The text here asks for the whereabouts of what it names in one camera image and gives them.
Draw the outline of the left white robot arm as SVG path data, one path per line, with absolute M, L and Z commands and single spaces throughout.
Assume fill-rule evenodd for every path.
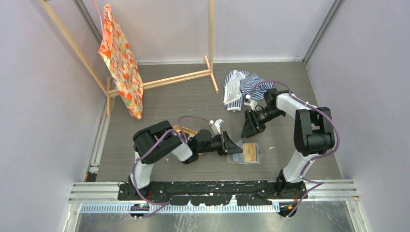
M 135 161 L 130 174 L 130 194 L 137 200 L 147 196 L 154 164 L 169 154 L 190 164 L 204 153 L 216 152 L 220 156 L 242 153 L 243 149 L 230 139 L 228 133 L 220 130 L 222 122 L 221 119 L 211 120 L 212 131 L 201 129 L 186 133 L 182 127 L 172 128 L 165 120 L 134 134 Z

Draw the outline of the gold credit card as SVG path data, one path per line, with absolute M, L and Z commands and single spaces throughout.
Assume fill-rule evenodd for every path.
M 257 163 L 259 161 L 258 145 L 255 143 L 242 144 L 243 149 L 243 162 L 245 163 Z

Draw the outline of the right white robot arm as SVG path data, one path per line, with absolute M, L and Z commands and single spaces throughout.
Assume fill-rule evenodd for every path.
M 279 117 L 294 119 L 293 143 L 295 152 L 288 165 L 280 170 L 274 190 L 278 196 L 289 198 L 301 191 L 303 177 L 320 155 L 336 143 L 332 114 L 328 107 L 310 105 L 288 90 L 269 89 L 264 93 L 266 106 L 245 111 L 241 138 L 250 138 L 265 131 L 266 123 Z

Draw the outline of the grey card holder wallet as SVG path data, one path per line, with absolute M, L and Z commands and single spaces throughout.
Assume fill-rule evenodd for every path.
M 260 165 L 262 151 L 258 143 L 244 142 L 242 139 L 235 143 L 243 151 L 228 155 L 226 157 L 227 164 L 242 164 L 242 165 Z

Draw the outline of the orange oval tray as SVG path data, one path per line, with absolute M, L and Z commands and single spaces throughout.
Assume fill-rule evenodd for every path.
M 185 127 L 180 127 L 180 126 L 173 126 L 173 129 L 176 130 L 178 133 L 180 133 L 181 138 L 184 138 L 183 135 L 187 139 L 192 138 L 195 136 L 198 132 L 185 128 Z M 187 161 L 188 159 L 198 159 L 199 156 L 201 155 L 198 153 L 194 153 L 188 146 L 187 142 L 183 142 L 181 145 L 179 145 L 177 148 L 171 151 L 171 154 L 176 156 L 178 160 L 180 161 Z

